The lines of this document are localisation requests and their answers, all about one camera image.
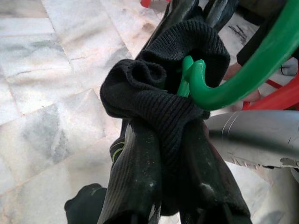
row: silver metal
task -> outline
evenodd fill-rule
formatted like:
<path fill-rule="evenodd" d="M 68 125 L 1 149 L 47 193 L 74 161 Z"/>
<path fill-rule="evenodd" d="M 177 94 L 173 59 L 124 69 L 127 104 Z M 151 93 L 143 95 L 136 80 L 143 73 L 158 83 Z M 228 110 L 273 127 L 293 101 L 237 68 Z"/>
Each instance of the silver metal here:
<path fill-rule="evenodd" d="M 299 112 L 239 111 L 206 121 L 210 139 L 228 162 L 249 168 L 299 166 Z"/>

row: black fabric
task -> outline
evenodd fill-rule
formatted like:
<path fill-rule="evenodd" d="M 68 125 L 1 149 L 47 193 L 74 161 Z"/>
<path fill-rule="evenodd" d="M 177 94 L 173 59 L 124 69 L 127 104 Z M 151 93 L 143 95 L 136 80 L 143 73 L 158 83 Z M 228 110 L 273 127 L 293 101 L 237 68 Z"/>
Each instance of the black fabric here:
<path fill-rule="evenodd" d="M 261 45 L 262 41 L 268 35 L 271 28 L 275 24 L 282 9 L 283 9 L 283 7 L 281 9 L 275 11 L 271 16 L 269 16 L 269 18 L 261 25 L 261 27 L 252 36 L 252 38 L 247 42 L 247 44 L 237 54 L 237 61 L 241 66 L 243 66 L 250 59 L 250 57 L 255 53 L 255 51 Z M 299 59 L 299 49 L 297 49 L 292 54 L 292 56 Z"/>
<path fill-rule="evenodd" d="M 190 98 L 174 95 L 181 79 L 178 70 L 187 55 L 194 60 L 203 59 L 207 84 L 219 85 L 229 64 L 229 54 L 213 29 L 192 18 L 166 30 L 136 60 L 118 62 L 100 90 L 109 115 L 123 119 L 140 117 L 151 124 L 161 141 L 161 157 L 169 173 L 178 168 L 184 125 L 203 115 Z"/>
<path fill-rule="evenodd" d="M 106 188 L 97 183 L 84 186 L 64 205 L 68 224 L 96 224 L 102 211 Z"/>

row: marble floor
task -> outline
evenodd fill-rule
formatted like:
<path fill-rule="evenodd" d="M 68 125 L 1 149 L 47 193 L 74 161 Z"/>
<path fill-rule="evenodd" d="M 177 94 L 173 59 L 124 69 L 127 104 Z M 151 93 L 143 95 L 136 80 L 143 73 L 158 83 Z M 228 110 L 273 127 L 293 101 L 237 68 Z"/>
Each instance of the marble floor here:
<path fill-rule="evenodd" d="M 121 122 L 106 115 L 99 88 L 117 61 L 137 55 L 164 7 L 160 1 L 146 9 L 139 0 L 0 0 L 1 224 L 65 224 L 66 200 L 84 185 L 107 186 L 108 148 Z M 245 33 L 229 26 L 220 32 L 234 63 L 257 27 L 237 14 L 229 25 Z M 228 165 L 254 224 L 299 223 L 299 188 L 288 169 Z"/>

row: green plastic hook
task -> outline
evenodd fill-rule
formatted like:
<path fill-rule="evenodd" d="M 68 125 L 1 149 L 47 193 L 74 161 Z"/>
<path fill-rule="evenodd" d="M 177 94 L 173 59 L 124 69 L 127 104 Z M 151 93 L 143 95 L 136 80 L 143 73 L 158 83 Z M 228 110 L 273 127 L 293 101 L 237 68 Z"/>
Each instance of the green plastic hook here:
<path fill-rule="evenodd" d="M 228 106 L 264 83 L 299 46 L 299 0 L 288 0 L 275 25 L 242 69 L 226 83 L 210 88 L 205 82 L 205 63 L 183 60 L 178 95 L 190 94 L 204 110 Z"/>

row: green hanger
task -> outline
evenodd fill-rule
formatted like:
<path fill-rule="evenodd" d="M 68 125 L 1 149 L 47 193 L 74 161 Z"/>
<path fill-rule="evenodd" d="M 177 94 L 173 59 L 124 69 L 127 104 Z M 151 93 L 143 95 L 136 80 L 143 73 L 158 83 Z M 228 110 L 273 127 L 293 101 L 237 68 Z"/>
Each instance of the green hanger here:
<path fill-rule="evenodd" d="M 211 88 L 205 82 L 205 63 L 183 60 L 178 95 L 189 93 L 204 110 L 216 110 L 233 104 L 263 84 L 299 46 L 299 0 L 288 0 L 273 28 L 248 62 L 224 84 Z"/>

